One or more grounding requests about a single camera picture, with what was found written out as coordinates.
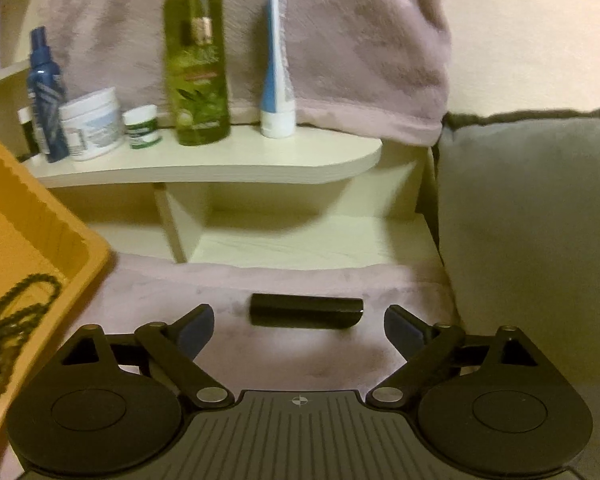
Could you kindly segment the black rectangular case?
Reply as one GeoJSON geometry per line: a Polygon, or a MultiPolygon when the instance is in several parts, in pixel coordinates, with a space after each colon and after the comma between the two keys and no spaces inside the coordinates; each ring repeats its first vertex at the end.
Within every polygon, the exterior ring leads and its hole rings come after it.
{"type": "Polygon", "coordinates": [[[346,330],[364,313],[360,298],[332,298],[279,294],[253,294],[249,303],[250,322],[257,326],[346,330]]]}

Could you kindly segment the green olive spray bottle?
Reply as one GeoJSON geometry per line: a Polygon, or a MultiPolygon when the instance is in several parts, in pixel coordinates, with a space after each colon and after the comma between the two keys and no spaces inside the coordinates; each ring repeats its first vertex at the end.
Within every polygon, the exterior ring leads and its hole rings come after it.
{"type": "Polygon", "coordinates": [[[230,134],[223,0],[164,0],[164,74],[178,143],[230,134]]]}

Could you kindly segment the cream corner shelf unit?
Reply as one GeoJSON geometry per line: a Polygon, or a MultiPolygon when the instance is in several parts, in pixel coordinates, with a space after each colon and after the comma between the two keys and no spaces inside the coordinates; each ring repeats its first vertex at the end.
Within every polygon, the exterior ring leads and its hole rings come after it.
{"type": "Polygon", "coordinates": [[[166,0],[34,0],[69,98],[114,88],[126,110],[155,104],[166,136],[41,177],[134,254],[317,269],[436,261],[416,202],[449,91],[442,0],[286,0],[297,128],[282,140],[260,130],[269,1],[222,0],[230,125],[189,145],[166,88],[166,0]]]}

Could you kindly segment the blue white tube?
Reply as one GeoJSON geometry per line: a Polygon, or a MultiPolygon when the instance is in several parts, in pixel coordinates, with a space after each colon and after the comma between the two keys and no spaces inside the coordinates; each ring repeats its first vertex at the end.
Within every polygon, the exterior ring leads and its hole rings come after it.
{"type": "Polygon", "coordinates": [[[268,0],[268,62],[260,101],[261,133],[269,139],[285,139],[296,130],[296,100],[289,73],[285,18],[287,0],[268,0]]]}

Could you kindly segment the blue spray bottle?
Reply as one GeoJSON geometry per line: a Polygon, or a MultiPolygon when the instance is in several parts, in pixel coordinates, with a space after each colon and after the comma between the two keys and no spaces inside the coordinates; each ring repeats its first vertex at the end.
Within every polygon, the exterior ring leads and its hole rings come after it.
{"type": "Polygon", "coordinates": [[[38,126],[38,145],[52,164],[69,156],[59,115],[61,105],[66,102],[65,86],[60,67],[53,60],[52,50],[47,44],[44,26],[30,31],[30,44],[28,97],[38,126]]]}

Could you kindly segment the grey cushion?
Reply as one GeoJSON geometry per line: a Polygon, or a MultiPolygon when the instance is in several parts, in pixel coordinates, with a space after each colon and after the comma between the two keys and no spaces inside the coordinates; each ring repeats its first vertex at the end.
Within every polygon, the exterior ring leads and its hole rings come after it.
{"type": "Polygon", "coordinates": [[[466,326],[521,327],[600,384],[600,110],[446,116],[439,247],[466,326]]]}

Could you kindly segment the pink hanging towel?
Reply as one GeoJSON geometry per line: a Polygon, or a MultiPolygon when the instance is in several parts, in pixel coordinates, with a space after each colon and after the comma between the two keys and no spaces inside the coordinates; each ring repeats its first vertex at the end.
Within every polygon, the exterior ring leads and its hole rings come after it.
{"type": "MultiPolygon", "coordinates": [[[[40,0],[69,96],[115,88],[126,107],[166,104],[164,0],[40,0]]],[[[268,22],[298,123],[407,145],[437,142],[449,96],[443,0],[223,0],[230,117],[252,124],[264,93],[268,22]]]]}

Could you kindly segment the orange plastic basket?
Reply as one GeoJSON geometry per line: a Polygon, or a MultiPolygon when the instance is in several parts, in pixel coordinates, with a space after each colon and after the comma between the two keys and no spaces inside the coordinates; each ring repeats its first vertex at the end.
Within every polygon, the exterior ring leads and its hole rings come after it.
{"type": "Polygon", "coordinates": [[[53,275],[61,292],[15,360],[0,397],[0,433],[9,404],[64,318],[111,257],[100,235],[47,191],[0,142],[0,298],[30,274],[53,275]]]}

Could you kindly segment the black white lip balm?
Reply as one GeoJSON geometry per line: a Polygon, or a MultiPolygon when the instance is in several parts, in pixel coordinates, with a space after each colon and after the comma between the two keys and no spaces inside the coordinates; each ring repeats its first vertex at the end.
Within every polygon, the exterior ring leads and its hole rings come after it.
{"type": "Polygon", "coordinates": [[[17,114],[24,140],[27,143],[27,153],[21,156],[21,159],[27,160],[40,154],[40,148],[38,147],[38,140],[36,140],[35,126],[30,107],[20,108],[17,114]]]}

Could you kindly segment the small green white jar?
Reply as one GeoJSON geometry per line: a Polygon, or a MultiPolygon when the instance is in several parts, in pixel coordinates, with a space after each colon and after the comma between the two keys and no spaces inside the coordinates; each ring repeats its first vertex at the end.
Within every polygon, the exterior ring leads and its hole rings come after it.
{"type": "Polygon", "coordinates": [[[148,104],[127,110],[122,120],[132,150],[150,148],[159,143],[162,135],[158,130],[158,107],[148,104]]]}

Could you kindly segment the white cream jar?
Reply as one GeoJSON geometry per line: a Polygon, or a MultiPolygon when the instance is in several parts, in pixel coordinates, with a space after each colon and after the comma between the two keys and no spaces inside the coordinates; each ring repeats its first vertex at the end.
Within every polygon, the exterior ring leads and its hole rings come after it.
{"type": "Polygon", "coordinates": [[[116,89],[109,87],[59,107],[69,153],[77,162],[105,155],[123,143],[123,124],[116,89]]]}

